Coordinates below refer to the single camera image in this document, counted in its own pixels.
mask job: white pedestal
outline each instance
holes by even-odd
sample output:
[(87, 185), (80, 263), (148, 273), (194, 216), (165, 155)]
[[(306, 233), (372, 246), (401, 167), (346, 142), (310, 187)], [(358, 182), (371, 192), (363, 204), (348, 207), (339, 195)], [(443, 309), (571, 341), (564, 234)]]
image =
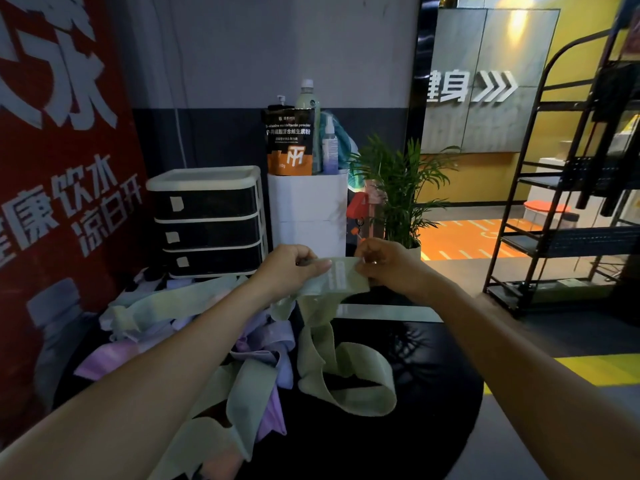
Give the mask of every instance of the white pedestal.
[(318, 257), (345, 256), (347, 175), (268, 175), (273, 246), (304, 244)]

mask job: green plant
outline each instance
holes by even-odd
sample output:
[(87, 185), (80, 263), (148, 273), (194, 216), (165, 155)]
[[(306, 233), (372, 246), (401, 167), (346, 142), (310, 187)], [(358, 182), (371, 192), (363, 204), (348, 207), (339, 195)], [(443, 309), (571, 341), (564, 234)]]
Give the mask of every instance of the green plant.
[(423, 213), (436, 207), (445, 207), (444, 199), (434, 199), (416, 205), (416, 199), (425, 184), (449, 183), (444, 169), (454, 169), (449, 157), (420, 154), (420, 140), (409, 140), (406, 154), (390, 150), (378, 135), (369, 137), (369, 145), (359, 155), (352, 155), (351, 170), (361, 173), (365, 180), (373, 180), (385, 198), (373, 218), (385, 229), (385, 239), (396, 241), (405, 248), (417, 245), (418, 233), (423, 227), (437, 227), (436, 222), (423, 217)]

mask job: red banner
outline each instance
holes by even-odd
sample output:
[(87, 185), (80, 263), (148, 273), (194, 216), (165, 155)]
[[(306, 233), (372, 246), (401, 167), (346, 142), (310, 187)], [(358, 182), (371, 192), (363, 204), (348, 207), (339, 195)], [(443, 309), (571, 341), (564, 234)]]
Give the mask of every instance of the red banner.
[(0, 447), (140, 269), (145, 170), (102, 0), (0, 0)]

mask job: yellow floor stripe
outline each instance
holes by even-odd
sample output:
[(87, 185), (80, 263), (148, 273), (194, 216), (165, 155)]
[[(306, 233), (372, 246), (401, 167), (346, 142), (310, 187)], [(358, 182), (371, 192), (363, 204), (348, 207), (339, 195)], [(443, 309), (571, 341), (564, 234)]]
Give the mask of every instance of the yellow floor stripe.
[[(556, 360), (595, 386), (640, 384), (640, 354), (588, 355)], [(486, 384), (484, 393), (491, 394)]]

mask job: white arrow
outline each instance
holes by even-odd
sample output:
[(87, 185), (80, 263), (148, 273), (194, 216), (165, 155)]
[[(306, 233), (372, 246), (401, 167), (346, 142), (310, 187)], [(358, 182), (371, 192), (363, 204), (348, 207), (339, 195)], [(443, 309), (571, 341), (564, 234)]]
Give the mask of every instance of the white arrow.
[(507, 99), (509, 96), (511, 96), (514, 92), (516, 92), (516, 89), (519, 87), (518, 83), (513, 78), (513, 74), (511, 73), (511, 71), (508, 71), (508, 70), (504, 71), (504, 76), (509, 81), (509, 85), (511, 87), (509, 88), (509, 90), (507, 92), (503, 93), (498, 99), (496, 99), (495, 100), (496, 102), (505, 101), (505, 99)]
[(484, 100), (484, 102), (493, 101), (498, 94), (500, 94), (503, 90), (507, 88), (507, 85), (504, 83), (504, 81), (502, 80), (502, 77), (500, 76), (500, 72), (496, 70), (492, 70), (491, 74), (493, 75), (493, 78), (495, 79), (495, 81), (498, 83), (498, 88), (494, 92), (492, 92), (491, 95), (489, 95), (489, 97), (487, 97), (487, 99)]
[(485, 97), (487, 94), (489, 94), (493, 90), (493, 83), (491, 82), (491, 77), (489, 77), (489, 72), (482, 70), (480, 71), (480, 75), (484, 80), (484, 85), (486, 86), (486, 88), (476, 97), (474, 97), (472, 102), (482, 101), (482, 98)]

